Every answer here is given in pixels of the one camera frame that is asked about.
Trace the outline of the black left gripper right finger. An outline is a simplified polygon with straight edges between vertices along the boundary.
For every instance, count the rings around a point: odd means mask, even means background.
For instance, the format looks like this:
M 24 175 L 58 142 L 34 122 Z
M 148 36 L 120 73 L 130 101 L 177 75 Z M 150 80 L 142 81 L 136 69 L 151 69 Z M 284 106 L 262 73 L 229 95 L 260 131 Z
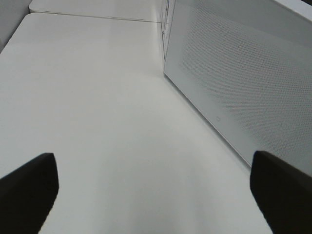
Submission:
M 312 232 L 312 178 L 266 151 L 256 151 L 250 190 L 274 234 Z

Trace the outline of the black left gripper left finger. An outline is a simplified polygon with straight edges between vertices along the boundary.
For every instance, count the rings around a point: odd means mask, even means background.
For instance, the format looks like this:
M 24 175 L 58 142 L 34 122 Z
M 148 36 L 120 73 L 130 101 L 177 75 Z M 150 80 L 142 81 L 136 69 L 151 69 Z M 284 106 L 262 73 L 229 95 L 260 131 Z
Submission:
M 0 179 L 0 232 L 37 234 L 59 192 L 53 153 L 41 154 Z

